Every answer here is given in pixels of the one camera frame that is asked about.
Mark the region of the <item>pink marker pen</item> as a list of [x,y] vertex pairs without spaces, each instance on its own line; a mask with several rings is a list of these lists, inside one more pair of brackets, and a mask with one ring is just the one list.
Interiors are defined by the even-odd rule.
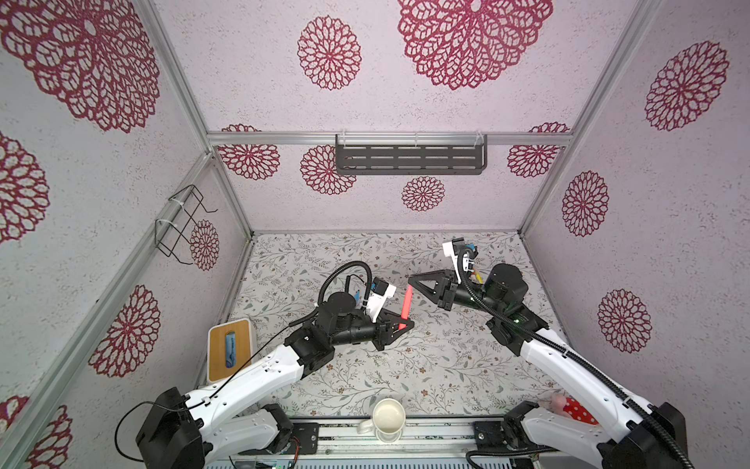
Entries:
[[411,311],[411,304],[413,299],[413,287],[408,285],[406,292],[404,293],[404,302],[402,302],[402,313],[400,317],[403,320],[408,320]]

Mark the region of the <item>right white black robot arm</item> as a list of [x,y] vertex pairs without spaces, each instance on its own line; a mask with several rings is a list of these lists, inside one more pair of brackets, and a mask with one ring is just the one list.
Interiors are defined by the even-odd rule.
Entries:
[[521,271],[493,267],[480,285],[453,270],[409,277],[408,283],[439,308],[458,304],[490,315],[494,339],[548,374],[588,415],[560,416],[524,401],[505,414],[476,455],[518,457],[559,451],[596,468],[689,468],[686,421],[672,405],[655,406],[626,390],[574,352],[523,299]]

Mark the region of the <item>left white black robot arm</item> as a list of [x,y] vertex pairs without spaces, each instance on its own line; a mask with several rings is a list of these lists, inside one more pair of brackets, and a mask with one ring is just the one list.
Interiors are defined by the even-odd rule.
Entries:
[[150,401],[135,442],[148,468],[202,468],[242,451],[279,453],[294,429],[278,405],[247,417],[241,412],[271,393],[323,369],[338,345],[372,343],[379,351],[414,327],[384,310],[375,319],[355,298],[336,292],[293,324],[269,354],[215,384],[182,393],[172,387]]

